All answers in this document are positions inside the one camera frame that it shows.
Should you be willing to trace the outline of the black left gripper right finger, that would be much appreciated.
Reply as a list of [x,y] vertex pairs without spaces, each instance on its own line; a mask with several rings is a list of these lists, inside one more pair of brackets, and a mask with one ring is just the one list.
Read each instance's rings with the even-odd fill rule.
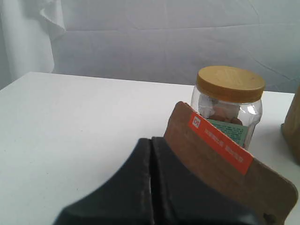
[[189,171],[164,138],[152,140],[152,197],[157,225],[260,225],[252,209]]

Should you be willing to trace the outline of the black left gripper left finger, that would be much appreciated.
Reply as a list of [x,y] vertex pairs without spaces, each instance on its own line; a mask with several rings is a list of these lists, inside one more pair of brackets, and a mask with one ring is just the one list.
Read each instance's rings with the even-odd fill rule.
[[138,140],[122,167],[101,187],[65,207],[56,225],[152,225],[149,139]]

